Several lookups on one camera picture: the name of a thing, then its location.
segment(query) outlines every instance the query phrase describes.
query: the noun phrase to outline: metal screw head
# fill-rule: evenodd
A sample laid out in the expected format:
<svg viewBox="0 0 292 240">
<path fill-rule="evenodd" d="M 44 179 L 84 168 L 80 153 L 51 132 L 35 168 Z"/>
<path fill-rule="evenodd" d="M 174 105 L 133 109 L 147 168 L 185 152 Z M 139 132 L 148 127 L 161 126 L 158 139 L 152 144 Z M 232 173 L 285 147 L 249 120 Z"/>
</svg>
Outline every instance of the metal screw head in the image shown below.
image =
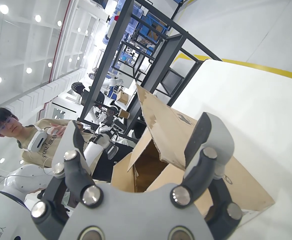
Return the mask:
<svg viewBox="0 0 292 240">
<path fill-rule="evenodd" d="M 243 217 L 243 212 L 236 203 L 230 203 L 227 207 L 228 215 L 234 220 L 240 220 Z"/>
<path fill-rule="evenodd" d="M 64 155 L 64 159 L 69 161 L 69 160 L 74 159 L 76 157 L 76 155 L 77 155 L 76 150 L 67 151 Z"/>
<path fill-rule="evenodd" d="M 177 226 L 169 233 L 168 240 L 194 240 L 189 229 Z"/>
<path fill-rule="evenodd" d="M 56 165 L 52 166 L 52 172 L 55 175 L 61 174 L 64 171 L 64 163 L 59 162 Z"/>
<path fill-rule="evenodd" d="M 104 240 L 104 234 L 98 227 L 92 226 L 84 230 L 79 240 Z"/>
<path fill-rule="evenodd" d="M 39 218 L 44 215 L 45 211 L 46 211 L 46 204 L 42 201 L 39 201 L 33 206 L 31 210 L 31 214 L 34 218 Z"/>
<path fill-rule="evenodd" d="M 172 190 L 172 198 L 177 204 L 182 206 L 190 203 L 190 194 L 183 186 L 177 186 Z"/>
<path fill-rule="evenodd" d="M 91 206 L 98 202 L 101 197 L 101 191 L 95 185 L 88 187 L 83 194 L 83 203 Z"/>
<path fill-rule="evenodd" d="M 215 149 L 211 147 L 206 147 L 203 149 L 204 155 L 210 159 L 215 159 L 217 158 L 217 152 Z"/>
</svg>

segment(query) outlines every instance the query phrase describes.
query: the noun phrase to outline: beige t-shirt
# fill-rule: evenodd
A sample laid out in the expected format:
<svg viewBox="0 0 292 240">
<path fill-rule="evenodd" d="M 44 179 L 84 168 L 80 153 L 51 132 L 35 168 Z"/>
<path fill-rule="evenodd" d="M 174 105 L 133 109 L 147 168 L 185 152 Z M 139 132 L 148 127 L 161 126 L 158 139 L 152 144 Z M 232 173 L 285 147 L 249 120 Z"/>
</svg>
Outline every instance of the beige t-shirt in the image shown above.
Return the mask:
<svg viewBox="0 0 292 240">
<path fill-rule="evenodd" d="M 41 129 L 44 129 L 47 131 L 51 126 L 51 124 L 56 124 L 60 126 L 66 126 L 69 123 L 70 120 L 65 120 L 65 119 L 41 119 L 37 123 L 35 123 L 36 126 L 38 126 Z M 32 140 L 33 136 L 37 132 L 37 129 L 34 126 L 32 127 L 32 130 L 30 132 L 29 137 L 23 142 L 20 143 L 20 147 L 22 149 L 27 149 L 28 144 Z M 85 133 L 81 131 L 81 135 L 84 138 L 84 148 L 85 150 L 87 143 L 89 142 L 90 138 L 92 137 L 92 134 L 90 133 Z M 55 155 L 56 149 L 59 145 L 59 142 L 62 137 L 58 137 L 56 135 L 48 135 L 46 138 L 46 141 L 43 143 L 40 151 L 38 152 L 29 152 L 29 151 L 24 151 L 22 152 L 22 158 L 24 160 L 24 164 L 35 164 L 45 168 L 50 168 L 52 164 L 53 157 Z M 95 170 L 96 164 L 99 160 L 100 155 L 94 160 L 94 162 L 89 166 L 91 169 L 92 173 Z"/>
</svg>

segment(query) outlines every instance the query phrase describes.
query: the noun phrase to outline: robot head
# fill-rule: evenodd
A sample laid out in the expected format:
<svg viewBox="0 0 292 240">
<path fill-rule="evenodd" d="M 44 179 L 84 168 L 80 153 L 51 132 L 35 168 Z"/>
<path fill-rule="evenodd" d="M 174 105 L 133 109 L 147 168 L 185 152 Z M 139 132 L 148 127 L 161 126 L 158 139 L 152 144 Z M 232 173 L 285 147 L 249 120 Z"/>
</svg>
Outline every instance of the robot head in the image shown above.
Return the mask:
<svg viewBox="0 0 292 240">
<path fill-rule="evenodd" d="M 88 75 L 91 80 L 94 80 L 97 70 L 98 70 L 97 67 L 93 68 L 92 72 Z"/>
<path fill-rule="evenodd" d="M 72 84 L 72 90 L 79 95 L 82 95 L 84 89 L 85 89 L 85 86 L 81 82 L 74 82 Z"/>
</svg>

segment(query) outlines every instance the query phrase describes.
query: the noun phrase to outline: small cardboard box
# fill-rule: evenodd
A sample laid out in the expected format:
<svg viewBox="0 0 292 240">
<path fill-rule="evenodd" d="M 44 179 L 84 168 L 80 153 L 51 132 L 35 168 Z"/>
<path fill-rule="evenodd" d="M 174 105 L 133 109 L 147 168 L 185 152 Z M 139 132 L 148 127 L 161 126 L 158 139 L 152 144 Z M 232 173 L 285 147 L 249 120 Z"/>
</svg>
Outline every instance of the small cardboard box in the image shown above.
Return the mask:
<svg viewBox="0 0 292 240">
<path fill-rule="evenodd" d="M 163 26 L 165 26 L 165 23 L 160 21 L 160 24 L 156 24 L 155 29 L 159 32 L 162 32 Z M 154 31 L 151 31 L 151 30 L 148 31 L 147 36 L 149 36 L 150 38 L 153 38 L 155 41 L 158 39 L 158 35 Z"/>
<path fill-rule="evenodd" d="M 185 170 L 184 150 L 197 121 L 140 86 L 137 92 L 147 129 L 133 152 L 114 166 L 112 185 L 122 191 L 145 192 L 167 183 L 180 184 Z M 243 210 L 241 225 L 275 203 L 234 157 L 226 165 L 224 181 L 232 200 Z M 207 214 L 212 206 L 208 190 L 195 205 L 203 216 Z"/>
<path fill-rule="evenodd" d="M 120 109 L 119 113 L 118 113 L 118 117 L 120 118 L 125 118 L 125 119 L 128 119 L 129 118 L 129 112 L 123 110 L 123 109 Z"/>
<path fill-rule="evenodd" d="M 122 90 L 117 94 L 116 101 L 127 104 L 128 103 L 128 94 L 123 92 Z"/>
</svg>

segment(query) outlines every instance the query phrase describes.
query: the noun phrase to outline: glasses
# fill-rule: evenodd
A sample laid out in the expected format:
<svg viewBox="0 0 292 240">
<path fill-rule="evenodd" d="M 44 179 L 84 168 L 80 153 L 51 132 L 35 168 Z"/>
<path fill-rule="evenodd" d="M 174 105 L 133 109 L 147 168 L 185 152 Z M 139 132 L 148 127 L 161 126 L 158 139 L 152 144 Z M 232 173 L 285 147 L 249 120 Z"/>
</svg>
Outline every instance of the glasses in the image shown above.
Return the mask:
<svg viewBox="0 0 292 240">
<path fill-rule="evenodd" d="M 8 117 L 6 121 L 0 126 L 0 133 L 5 129 L 6 125 L 12 123 L 13 117 Z"/>
</svg>

